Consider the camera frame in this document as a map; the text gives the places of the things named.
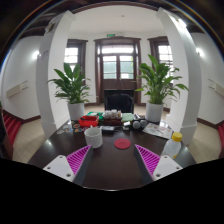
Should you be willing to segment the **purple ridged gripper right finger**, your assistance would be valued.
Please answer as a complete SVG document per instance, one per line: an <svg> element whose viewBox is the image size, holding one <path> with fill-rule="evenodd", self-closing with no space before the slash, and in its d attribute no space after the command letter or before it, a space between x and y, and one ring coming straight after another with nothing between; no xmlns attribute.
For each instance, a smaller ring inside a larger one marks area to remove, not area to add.
<svg viewBox="0 0 224 224"><path fill-rule="evenodd" d="M140 145L135 145L134 155L144 184L149 184L182 169L169 156L159 156Z"/></svg>

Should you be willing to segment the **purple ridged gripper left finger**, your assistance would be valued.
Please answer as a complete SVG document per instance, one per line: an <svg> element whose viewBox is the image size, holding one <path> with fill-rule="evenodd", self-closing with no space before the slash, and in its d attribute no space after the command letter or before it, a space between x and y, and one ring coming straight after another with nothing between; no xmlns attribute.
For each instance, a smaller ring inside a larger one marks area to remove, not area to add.
<svg viewBox="0 0 224 224"><path fill-rule="evenodd" d="M92 155L93 148L87 145L68 156L57 156L44 167L44 170L81 186Z"/></svg>

